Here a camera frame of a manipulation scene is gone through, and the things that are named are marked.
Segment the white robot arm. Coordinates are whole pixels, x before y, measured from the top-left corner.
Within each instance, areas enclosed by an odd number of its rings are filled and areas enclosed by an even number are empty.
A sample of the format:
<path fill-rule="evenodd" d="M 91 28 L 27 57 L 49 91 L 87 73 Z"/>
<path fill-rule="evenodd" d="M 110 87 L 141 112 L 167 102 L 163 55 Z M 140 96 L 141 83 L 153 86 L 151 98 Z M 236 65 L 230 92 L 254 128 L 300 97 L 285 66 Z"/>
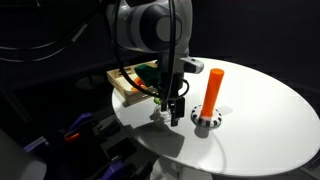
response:
<path fill-rule="evenodd" d="M 135 68 L 143 86 L 136 89 L 160 100 L 170 113 L 172 126 L 185 115 L 185 95 L 179 90 L 186 73 L 198 74 L 204 64 L 189 56 L 193 8 L 191 0 L 150 0 L 130 5 L 127 0 L 108 3 L 105 17 L 111 30 L 113 51 L 121 48 L 156 54 L 157 65 Z"/>

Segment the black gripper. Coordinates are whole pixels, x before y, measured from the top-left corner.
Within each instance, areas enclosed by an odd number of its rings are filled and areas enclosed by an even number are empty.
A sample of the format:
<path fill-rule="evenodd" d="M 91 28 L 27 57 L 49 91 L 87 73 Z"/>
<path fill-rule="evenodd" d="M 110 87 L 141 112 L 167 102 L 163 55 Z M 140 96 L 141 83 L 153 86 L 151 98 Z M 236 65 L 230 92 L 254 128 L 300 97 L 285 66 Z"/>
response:
<path fill-rule="evenodd" d="M 186 85 L 186 90 L 180 94 L 179 90 Z M 183 98 L 189 91 L 189 82 L 184 78 L 183 73 L 173 73 L 169 75 L 167 72 L 160 74 L 160 84 L 157 87 L 161 103 L 161 112 L 167 111 L 167 101 L 173 100 L 170 104 L 171 110 L 171 126 L 178 125 L 180 118 L 185 115 L 185 99 Z"/>

